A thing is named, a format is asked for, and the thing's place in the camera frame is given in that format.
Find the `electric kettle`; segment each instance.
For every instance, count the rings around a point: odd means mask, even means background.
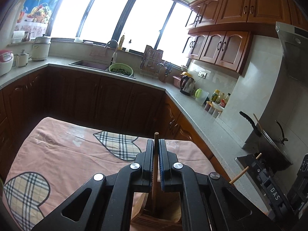
[[[184,75],[180,81],[180,92],[188,96],[193,95],[195,83],[196,82],[193,78]]]

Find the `window frame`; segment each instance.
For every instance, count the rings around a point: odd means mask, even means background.
[[[172,12],[173,12],[173,9],[174,9],[176,3],[179,3],[179,4],[184,5],[184,6],[186,6],[186,7],[189,8],[189,5],[188,5],[186,2],[182,1],[182,0],[172,0],[172,1],[173,1],[173,4],[172,4],[172,6],[171,6],[171,8],[170,8],[170,11],[169,11],[167,17],[166,17],[166,20],[165,20],[165,22],[164,22],[164,25],[163,25],[162,29],[160,30],[160,34],[159,34],[158,39],[157,39],[157,41],[156,41],[156,44],[155,44],[155,46],[154,46],[154,49],[155,49],[155,50],[157,50],[158,44],[159,44],[159,42],[160,42],[160,40],[161,40],[161,37],[162,37],[162,35],[163,35],[163,33],[164,33],[164,29],[165,29],[165,27],[166,27],[166,25],[167,25],[167,23],[168,23],[168,20],[169,20],[171,14],[172,14]],[[51,18],[51,20],[50,20],[50,23],[49,23],[48,26],[47,26],[47,30],[46,30],[46,35],[47,35],[47,36],[50,36],[50,34],[51,34],[51,31],[52,31],[52,28],[53,28],[53,24],[54,24],[54,18],[56,18],[57,13],[58,13],[58,11],[59,11],[59,8],[61,7],[62,2],[63,2],[63,0],[59,0],[58,3],[57,3],[56,6],[55,6],[55,9],[54,9],[52,18]],[[84,26],[84,23],[85,23],[85,21],[86,21],[86,19],[87,19],[87,16],[88,16],[88,14],[89,14],[89,12],[90,12],[90,10],[91,10],[92,5],[93,5],[94,2],[95,2],[95,0],[90,0],[89,4],[88,4],[88,6],[87,6],[87,9],[85,10],[84,15],[83,15],[83,17],[82,17],[82,20],[81,20],[81,22],[80,22],[79,28],[78,28],[77,33],[76,33],[76,37],[79,37],[79,36],[80,36],[81,31],[82,31],[83,26]],[[111,40],[119,41],[119,39],[120,39],[120,34],[121,34],[122,30],[123,30],[123,27],[124,27],[124,25],[125,25],[125,23],[126,23],[126,20],[127,20],[127,18],[128,18],[128,15],[130,14],[131,9],[133,8],[135,2],[136,2],[136,0],[128,0],[128,1],[127,1],[126,5],[125,5],[125,7],[124,7],[124,9],[123,9],[123,11],[122,11],[122,14],[121,14],[121,16],[119,17],[118,23],[117,23],[117,25],[116,25],[116,27],[115,27],[115,30],[114,30],[114,32],[113,32],[113,35],[112,35]],[[52,40],[54,40],[54,41],[73,41],[74,39],[70,39],[70,38],[52,38]],[[94,42],[94,43],[95,43],[95,44],[98,44],[98,45],[102,45],[102,46],[105,46],[105,45],[106,45],[106,43],[103,43],[103,42]],[[138,52],[138,51],[135,51],[135,50],[133,50],[133,49],[130,49],[129,52],[130,52],[130,53],[133,53],[133,54],[141,55],[141,56],[143,55],[142,52]],[[173,64],[173,63],[172,63],[172,66],[173,66],[174,68],[181,69],[181,67],[179,67],[178,65],[175,65],[175,64]]]

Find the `paper towel roll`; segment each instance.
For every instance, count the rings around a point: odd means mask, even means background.
[[[13,37],[12,39],[15,39],[15,38],[23,38],[23,36],[25,35],[25,31],[14,31],[13,32]]]

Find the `rice cooker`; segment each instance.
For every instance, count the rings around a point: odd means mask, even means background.
[[[0,50],[0,76],[9,72],[13,65],[14,55],[8,49]]]
[[[36,37],[33,44],[32,61],[43,61],[47,59],[51,44],[50,41],[51,37],[46,35]]]

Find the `gray countertop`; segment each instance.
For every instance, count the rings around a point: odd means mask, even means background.
[[[70,66],[69,64],[80,60],[53,57],[49,56],[45,61],[29,61],[25,67],[13,67],[11,71],[0,77],[0,89],[13,81],[21,78],[24,75],[32,73],[36,70],[47,66],[58,66],[62,68],[82,70],[88,73],[100,74],[120,80],[138,83],[148,87],[165,90],[168,96],[173,100],[177,107],[181,110],[184,116],[192,124],[196,132],[205,141],[210,150],[213,152],[221,166],[225,169],[230,178],[235,177],[241,172],[241,168],[235,161],[235,157],[245,156],[247,151],[242,149],[237,142],[215,121],[215,118],[204,111],[204,107],[196,103],[193,97],[186,96],[180,93],[179,89],[172,84],[162,83],[158,79],[152,79],[134,70],[136,79],[123,77],[108,73],[105,71],[93,70],[90,68]],[[267,207],[262,201],[260,195],[253,187],[246,175],[243,175],[237,182],[236,188],[246,196],[253,204],[255,204],[261,211],[267,212]]]

